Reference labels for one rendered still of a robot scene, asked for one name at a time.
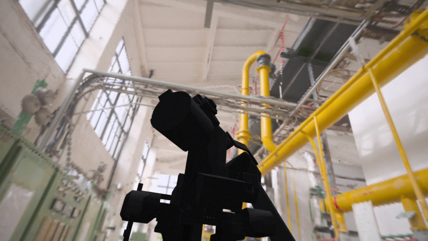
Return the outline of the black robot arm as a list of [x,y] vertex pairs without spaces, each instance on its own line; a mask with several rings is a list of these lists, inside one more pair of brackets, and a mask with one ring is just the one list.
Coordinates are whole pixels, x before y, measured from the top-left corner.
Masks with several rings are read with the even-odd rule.
[[[183,203],[194,203],[201,208],[231,210],[241,213],[243,202],[255,209],[271,211],[277,221],[277,235],[271,241],[296,241],[261,185],[261,172],[247,146],[234,140],[218,121],[216,104],[212,99],[197,94],[167,90],[159,97],[152,118],[152,126],[183,151],[187,160],[206,156],[219,159],[227,168],[218,168],[218,174],[204,171],[204,164],[195,163],[186,182]],[[226,163],[227,150],[235,146],[246,152]],[[197,167],[196,167],[197,165]],[[226,172],[225,172],[226,171]]]

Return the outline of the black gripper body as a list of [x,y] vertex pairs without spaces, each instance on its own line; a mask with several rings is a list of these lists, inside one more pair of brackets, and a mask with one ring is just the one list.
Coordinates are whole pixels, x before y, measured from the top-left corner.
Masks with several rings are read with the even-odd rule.
[[277,235],[277,221],[271,211],[243,208],[241,213],[224,212],[201,208],[194,203],[183,203],[186,182],[195,163],[204,164],[204,171],[218,174],[218,168],[227,168],[216,158],[197,156],[186,162],[180,204],[160,202],[161,194],[131,190],[126,194],[121,207],[122,220],[148,224],[156,218],[157,223],[179,225],[182,222],[216,226],[215,234],[222,231],[246,234],[246,237],[261,238]]

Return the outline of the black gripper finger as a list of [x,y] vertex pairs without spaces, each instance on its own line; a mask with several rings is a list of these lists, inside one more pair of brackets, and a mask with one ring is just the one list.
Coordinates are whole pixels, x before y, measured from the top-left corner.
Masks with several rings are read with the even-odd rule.
[[154,232],[162,234],[162,241],[182,241],[183,228],[182,225],[157,223]]
[[211,235],[210,241],[238,241],[238,240],[244,240],[245,236],[246,234],[222,231]]

